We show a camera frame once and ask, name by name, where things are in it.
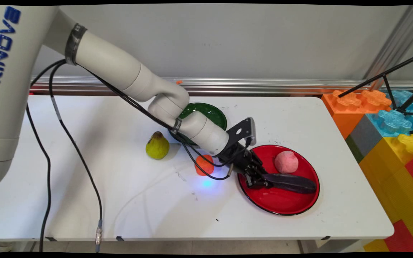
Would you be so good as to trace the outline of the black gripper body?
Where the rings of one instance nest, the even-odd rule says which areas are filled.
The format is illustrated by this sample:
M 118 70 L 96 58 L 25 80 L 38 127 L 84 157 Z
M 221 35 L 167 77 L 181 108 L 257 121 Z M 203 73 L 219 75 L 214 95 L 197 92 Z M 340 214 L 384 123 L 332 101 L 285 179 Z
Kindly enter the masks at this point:
M 231 145 L 226 150 L 223 150 L 217 155 L 217 158 L 225 166 L 234 165 L 234 168 L 238 170 L 238 173 L 245 175 L 245 172 L 250 172 L 251 161 L 260 161 L 259 157 L 249 150 L 251 142 L 245 142 L 245 146 L 239 142 Z

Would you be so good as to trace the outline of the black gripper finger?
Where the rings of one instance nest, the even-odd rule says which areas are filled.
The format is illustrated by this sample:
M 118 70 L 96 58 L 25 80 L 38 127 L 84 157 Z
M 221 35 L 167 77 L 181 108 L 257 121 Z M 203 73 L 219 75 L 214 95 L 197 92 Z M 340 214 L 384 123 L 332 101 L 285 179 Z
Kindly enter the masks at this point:
M 274 185 L 267 180 L 269 173 L 245 172 L 245 183 L 249 189 L 272 188 Z
M 250 163 L 250 176 L 251 177 L 262 177 L 263 175 L 267 175 L 267 171 L 262 165 L 260 161 L 251 161 Z

